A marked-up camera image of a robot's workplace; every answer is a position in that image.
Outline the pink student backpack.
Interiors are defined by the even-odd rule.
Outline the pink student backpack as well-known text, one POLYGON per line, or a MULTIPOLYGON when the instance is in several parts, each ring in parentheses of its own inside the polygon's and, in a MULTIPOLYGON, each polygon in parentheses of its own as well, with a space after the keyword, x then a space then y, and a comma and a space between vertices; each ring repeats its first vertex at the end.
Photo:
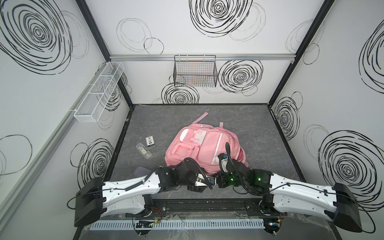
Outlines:
POLYGON ((231 158, 248 167, 246 154, 240 146, 238 137, 224 129, 223 123, 218 127, 201 124, 200 121, 207 115, 205 112, 192 124, 179 131, 166 151, 167 166, 175 166, 185 158, 192 158, 208 175, 213 175, 220 171, 219 154, 226 153, 225 144, 229 143, 231 158))

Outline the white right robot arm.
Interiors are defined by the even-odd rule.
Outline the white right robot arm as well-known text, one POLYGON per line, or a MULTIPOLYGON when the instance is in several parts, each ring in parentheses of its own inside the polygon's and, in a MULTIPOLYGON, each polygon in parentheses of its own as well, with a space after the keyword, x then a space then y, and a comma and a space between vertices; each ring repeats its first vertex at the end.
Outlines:
POLYGON ((358 201, 344 184, 312 185, 227 159, 219 166, 219 187, 242 187, 246 193, 260 197, 259 209, 265 215, 297 213, 323 217, 346 231, 363 231, 358 201))

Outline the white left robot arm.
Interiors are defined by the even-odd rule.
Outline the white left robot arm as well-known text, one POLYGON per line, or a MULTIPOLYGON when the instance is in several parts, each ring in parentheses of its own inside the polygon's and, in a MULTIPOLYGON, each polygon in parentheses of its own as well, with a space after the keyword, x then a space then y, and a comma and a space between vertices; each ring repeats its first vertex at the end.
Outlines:
POLYGON ((137 215, 152 206, 150 198, 162 192, 186 186, 189 191, 212 189, 216 179, 192 158, 169 167, 156 167, 146 176, 135 179, 105 182, 102 177, 91 179, 75 195, 75 227, 83 227, 101 217, 117 214, 137 215))

